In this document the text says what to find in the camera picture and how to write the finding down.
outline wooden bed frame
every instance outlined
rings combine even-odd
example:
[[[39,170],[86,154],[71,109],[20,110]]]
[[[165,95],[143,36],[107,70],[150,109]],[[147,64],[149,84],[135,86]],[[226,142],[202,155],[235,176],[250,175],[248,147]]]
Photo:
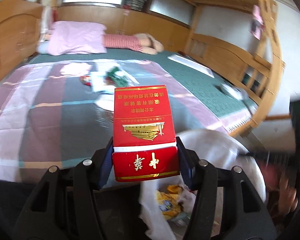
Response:
[[[52,5],[56,7],[57,0],[52,1]],[[252,119],[233,131],[230,134],[233,137],[257,127],[266,118],[278,93],[284,70],[279,39],[275,31],[276,3],[272,0],[257,1],[261,8],[265,31],[255,55],[226,41],[194,33],[202,4],[223,7],[225,5],[224,2],[202,1],[200,4],[200,1],[192,1],[197,7],[184,52],[194,60],[216,71],[235,86],[245,89],[250,98],[258,104],[258,109]],[[231,4],[225,7],[248,10],[250,5],[237,8]],[[24,0],[0,1],[0,81],[25,58],[35,53],[40,34],[42,9],[40,4]],[[267,39],[270,40],[272,47],[272,63],[263,59]],[[242,80],[248,67],[252,67],[254,70],[249,81],[244,85]],[[257,77],[260,80],[260,75],[260,85],[253,92],[251,87]]]

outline black fabric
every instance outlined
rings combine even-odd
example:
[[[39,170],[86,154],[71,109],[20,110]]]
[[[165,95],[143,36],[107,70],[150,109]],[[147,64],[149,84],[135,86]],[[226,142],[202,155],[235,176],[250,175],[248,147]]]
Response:
[[[0,227],[9,236],[34,187],[35,185],[0,180]]]
[[[14,224],[34,185],[0,181],[0,240],[10,240]],[[107,239],[148,239],[147,226],[138,218],[139,186],[95,194]],[[277,240],[300,240],[300,210]]]

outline red packet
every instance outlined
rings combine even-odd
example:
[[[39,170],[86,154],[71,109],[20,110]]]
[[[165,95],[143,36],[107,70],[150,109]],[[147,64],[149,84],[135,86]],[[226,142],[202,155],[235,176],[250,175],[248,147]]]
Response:
[[[166,87],[116,88],[114,98],[116,180],[147,180],[179,174]]]

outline white paper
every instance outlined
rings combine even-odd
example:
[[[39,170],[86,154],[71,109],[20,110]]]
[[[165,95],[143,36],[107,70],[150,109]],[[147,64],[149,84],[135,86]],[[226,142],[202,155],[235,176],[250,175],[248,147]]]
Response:
[[[106,83],[105,71],[91,71],[91,86],[93,92],[105,92],[107,94],[114,94],[115,86]]]
[[[194,62],[192,60],[189,60],[187,58],[181,57],[181,56],[176,55],[176,54],[172,55],[172,56],[169,56],[168,59],[171,59],[175,62],[178,62],[178,63],[183,64],[185,66],[188,66],[190,68],[193,68],[193,69],[195,69],[195,70],[197,70],[197,71],[199,71],[203,74],[206,74],[206,75],[214,78],[214,75],[213,75],[213,72],[212,72],[211,69],[209,69],[208,67],[206,67],[204,65],[201,65],[197,62]]]
[[[97,70],[98,71],[110,71],[114,67],[120,68],[120,65],[113,59],[102,59],[102,60],[95,60],[97,63]]]

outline wooden cabinet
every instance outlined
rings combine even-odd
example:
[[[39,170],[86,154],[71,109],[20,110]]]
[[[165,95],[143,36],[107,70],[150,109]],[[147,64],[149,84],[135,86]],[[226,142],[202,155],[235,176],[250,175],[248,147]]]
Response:
[[[129,10],[122,29],[124,35],[133,35],[137,33],[148,33],[151,24],[151,15]]]
[[[169,42],[169,48],[166,50],[178,52],[184,51],[190,30],[179,24],[174,24],[172,35]]]
[[[119,34],[124,21],[124,9],[94,5],[62,6],[59,21],[96,22],[104,24],[108,34]]]
[[[169,42],[172,36],[174,23],[157,16],[151,15],[151,24],[148,33],[157,41],[160,41],[165,50],[169,50]]]
[[[94,5],[62,6],[59,21],[97,22],[107,27],[108,34],[133,35],[149,33],[165,50],[183,50],[189,29],[158,16],[114,7]]]
[[[0,68],[16,66],[35,51],[39,38],[37,23],[37,19],[28,14],[10,17],[0,23]]]

